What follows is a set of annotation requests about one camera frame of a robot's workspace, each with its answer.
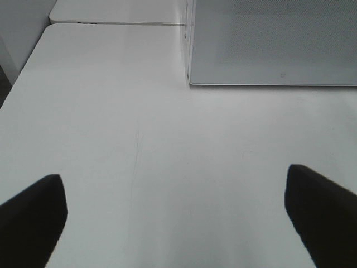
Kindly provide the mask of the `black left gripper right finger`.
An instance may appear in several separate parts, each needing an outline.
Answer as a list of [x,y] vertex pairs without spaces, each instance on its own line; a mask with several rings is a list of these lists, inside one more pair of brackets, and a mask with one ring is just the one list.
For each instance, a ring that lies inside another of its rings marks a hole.
[[293,164],[284,206],[316,267],[356,267],[356,194]]

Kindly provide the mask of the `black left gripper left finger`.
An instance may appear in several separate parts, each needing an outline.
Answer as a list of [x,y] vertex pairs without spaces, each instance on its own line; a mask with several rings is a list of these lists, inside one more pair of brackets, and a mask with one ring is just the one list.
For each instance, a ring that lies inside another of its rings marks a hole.
[[45,267],[67,217],[58,174],[45,176],[1,204],[1,267]]

